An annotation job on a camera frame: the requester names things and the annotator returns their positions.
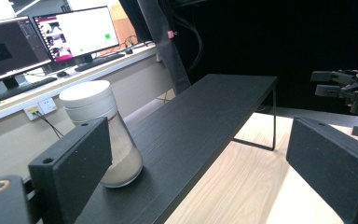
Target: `camera rig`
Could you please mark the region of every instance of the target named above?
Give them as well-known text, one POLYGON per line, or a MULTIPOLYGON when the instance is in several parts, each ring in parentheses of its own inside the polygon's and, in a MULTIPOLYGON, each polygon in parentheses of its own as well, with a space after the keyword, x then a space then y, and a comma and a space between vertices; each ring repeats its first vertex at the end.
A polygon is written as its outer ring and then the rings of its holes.
POLYGON ((351 113, 358 115, 358 70, 314 71, 310 80, 336 82, 338 85, 317 85, 315 95, 345 98, 351 113))

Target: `keyboard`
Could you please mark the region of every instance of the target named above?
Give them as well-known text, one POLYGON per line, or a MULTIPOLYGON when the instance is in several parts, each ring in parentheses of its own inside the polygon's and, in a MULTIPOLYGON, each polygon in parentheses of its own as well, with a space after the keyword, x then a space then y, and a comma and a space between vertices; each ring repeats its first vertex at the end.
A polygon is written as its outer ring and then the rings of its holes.
POLYGON ((111 54, 108 56, 103 56, 101 58, 95 58, 94 60, 92 60, 92 62, 90 63, 82 63, 80 65, 77 66, 77 68, 75 68, 75 71, 77 72, 83 72, 86 71, 87 69, 91 69, 92 67, 101 65, 103 63, 108 63, 108 62, 112 62, 116 59, 122 58, 126 56, 125 54, 111 54))
POLYGON ((21 86, 19 86, 17 88, 7 90, 7 91, 5 91, 5 92, 0 94, 0 101, 6 100, 7 98, 13 97, 13 96, 18 95, 20 93, 30 91, 32 89, 44 86, 44 85, 46 85, 46 84, 48 84, 50 82, 53 82, 55 80, 57 80, 56 77, 47 77, 47 78, 42 79, 40 81, 36 81, 36 82, 33 82, 33 83, 27 83, 27 84, 21 85, 21 86))

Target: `monitor screen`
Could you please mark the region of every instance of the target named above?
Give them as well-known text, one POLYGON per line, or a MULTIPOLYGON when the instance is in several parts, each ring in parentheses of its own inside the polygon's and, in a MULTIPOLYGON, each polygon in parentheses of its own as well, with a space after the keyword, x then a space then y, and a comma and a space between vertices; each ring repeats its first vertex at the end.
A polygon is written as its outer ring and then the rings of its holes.
POLYGON ((28 17, 0 21, 0 81, 50 62, 28 17))
POLYGON ((107 7, 34 16, 33 19, 54 62, 118 46, 107 7))

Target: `black table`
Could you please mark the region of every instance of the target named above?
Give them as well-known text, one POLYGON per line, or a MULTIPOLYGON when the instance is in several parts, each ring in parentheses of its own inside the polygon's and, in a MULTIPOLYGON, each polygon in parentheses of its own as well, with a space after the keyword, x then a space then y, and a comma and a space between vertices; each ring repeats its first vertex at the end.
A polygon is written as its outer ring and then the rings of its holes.
POLYGON ((76 223, 163 222, 277 84, 208 75, 130 129, 144 169, 128 186, 97 187, 76 223))

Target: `light wood surface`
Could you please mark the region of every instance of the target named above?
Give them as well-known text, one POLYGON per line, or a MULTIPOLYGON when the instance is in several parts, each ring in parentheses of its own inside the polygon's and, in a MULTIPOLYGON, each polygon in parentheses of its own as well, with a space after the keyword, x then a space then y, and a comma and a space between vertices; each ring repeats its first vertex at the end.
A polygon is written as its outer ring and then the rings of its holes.
MULTIPOLYGON (((270 146, 272 119, 254 113, 236 137, 270 146)), ((277 117, 272 152, 231 142, 166 223, 342 223, 286 161, 292 122, 277 117)))
MULTIPOLYGON (((114 3, 110 7, 110 17, 112 18, 113 24, 115 25, 117 39, 120 45, 116 48, 101 51, 101 55, 104 55, 105 53, 111 53, 115 50, 124 49, 126 39, 130 36, 136 36, 135 29, 133 28, 130 19, 128 18, 120 3, 114 3)), ((134 44, 142 42, 138 41, 136 37, 132 38, 131 40, 134 44)))

